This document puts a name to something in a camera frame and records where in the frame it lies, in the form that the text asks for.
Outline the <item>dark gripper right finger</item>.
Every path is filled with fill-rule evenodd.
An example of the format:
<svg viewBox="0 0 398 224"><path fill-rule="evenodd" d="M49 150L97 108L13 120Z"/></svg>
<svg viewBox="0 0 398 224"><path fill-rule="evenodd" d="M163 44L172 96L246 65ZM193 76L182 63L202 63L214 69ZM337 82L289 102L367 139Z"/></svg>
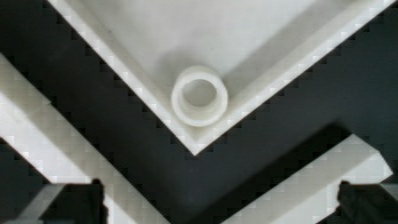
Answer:
<svg viewBox="0 0 398 224"><path fill-rule="evenodd" d="M398 224L398 184L342 181L331 224Z"/></svg>

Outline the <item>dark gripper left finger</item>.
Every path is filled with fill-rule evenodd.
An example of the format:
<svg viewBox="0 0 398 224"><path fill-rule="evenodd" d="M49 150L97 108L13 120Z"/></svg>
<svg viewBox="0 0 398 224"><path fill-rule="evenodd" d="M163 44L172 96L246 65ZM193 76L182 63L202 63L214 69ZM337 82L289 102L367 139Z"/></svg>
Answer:
<svg viewBox="0 0 398 224"><path fill-rule="evenodd" d="M102 224L102 184L47 184L1 224Z"/></svg>

